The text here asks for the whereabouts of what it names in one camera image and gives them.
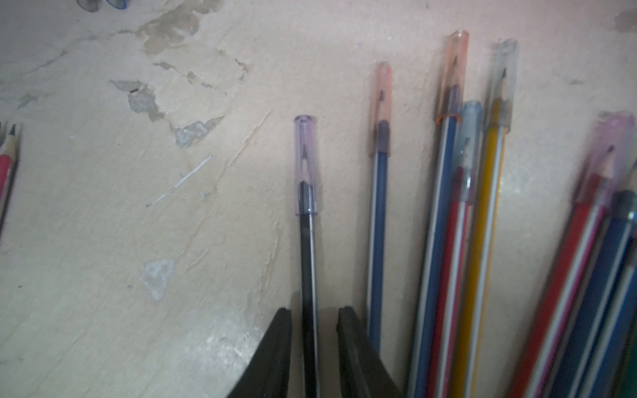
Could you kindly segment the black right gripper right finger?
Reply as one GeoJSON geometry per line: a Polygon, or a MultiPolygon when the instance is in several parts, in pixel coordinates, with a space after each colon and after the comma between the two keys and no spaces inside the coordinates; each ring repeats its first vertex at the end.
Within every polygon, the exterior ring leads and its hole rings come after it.
{"type": "Polygon", "coordinates": [[[341,397],[403,397],[350,306],[338,310],[341,397]]]}

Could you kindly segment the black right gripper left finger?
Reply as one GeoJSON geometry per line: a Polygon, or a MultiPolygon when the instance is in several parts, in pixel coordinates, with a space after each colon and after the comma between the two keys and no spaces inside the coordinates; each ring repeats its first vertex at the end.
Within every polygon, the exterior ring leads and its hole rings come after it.
{"type": "Polygon", "coordinates": [[[228,398],[287,397],[292,332],[291,311],[279,308],[228,398]]]}

